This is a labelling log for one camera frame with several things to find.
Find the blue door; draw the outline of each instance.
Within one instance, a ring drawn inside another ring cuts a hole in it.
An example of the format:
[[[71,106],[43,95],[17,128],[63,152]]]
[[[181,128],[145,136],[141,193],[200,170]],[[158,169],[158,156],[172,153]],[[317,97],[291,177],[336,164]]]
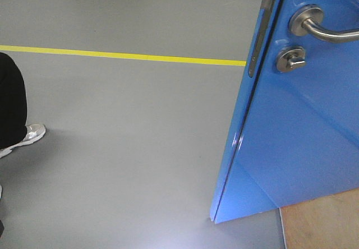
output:
[[[359,0],[263,0],[210,216],[359,187]]]

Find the shoe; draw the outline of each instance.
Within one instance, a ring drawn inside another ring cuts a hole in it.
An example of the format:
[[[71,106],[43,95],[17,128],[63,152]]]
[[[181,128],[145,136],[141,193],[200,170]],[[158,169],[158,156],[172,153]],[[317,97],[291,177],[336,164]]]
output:
[[[27,134],[25,138],[22,141],[20,141],[18,144],[14,144],[7,148],[1,149],[0,158],[11,153],[12,149],[16,147],[33,144],[34,142],[40,140],[45,135],[46,132],[46,128],[43,124],[31,124],[29,126],[26,126],[26,128],[27,128]]]

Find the yellow line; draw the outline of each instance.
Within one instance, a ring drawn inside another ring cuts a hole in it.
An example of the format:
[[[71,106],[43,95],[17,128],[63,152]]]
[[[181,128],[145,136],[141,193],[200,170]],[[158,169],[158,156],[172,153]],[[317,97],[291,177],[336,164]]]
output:
[[[24,47],[24,46],[10,46],[10,45],[0,45],[0,50],[12,51],[12,52],[27,52],[27,53],[73,54],[76,56],[109,57],[109,58],[135,59],[135,60],[147,60],[147,61],[212,64],[212,65],[222,65],[222,66],[244,67],[246,65],[246,61],[238,61],[238,60],[192,58],[192,57],[167,57],[167,56],[153,56],[149,54],[108,53],[108,52]]]

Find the wooden floor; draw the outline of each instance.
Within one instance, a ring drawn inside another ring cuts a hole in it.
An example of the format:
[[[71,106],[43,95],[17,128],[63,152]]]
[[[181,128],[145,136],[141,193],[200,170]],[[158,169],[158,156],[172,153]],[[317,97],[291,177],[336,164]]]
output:
[[[359,188],[281,208],[287,249],[358,249]]]

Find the white sneaker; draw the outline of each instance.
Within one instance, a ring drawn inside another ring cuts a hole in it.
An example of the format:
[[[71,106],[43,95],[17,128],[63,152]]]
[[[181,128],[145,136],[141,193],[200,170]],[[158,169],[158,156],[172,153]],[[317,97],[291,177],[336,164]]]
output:
[[[34,142],[40,140],[45,135],[46,132],[46,128],[43,124],[31,124],[29,126],[26,126],[26,128],[27,128],[27,134],[25,138],[22,141],[20,141],[18,144],[14,144],[7,148],[1,149],[0,158],[11,153],[12,149],[16,147],[33,144]]]

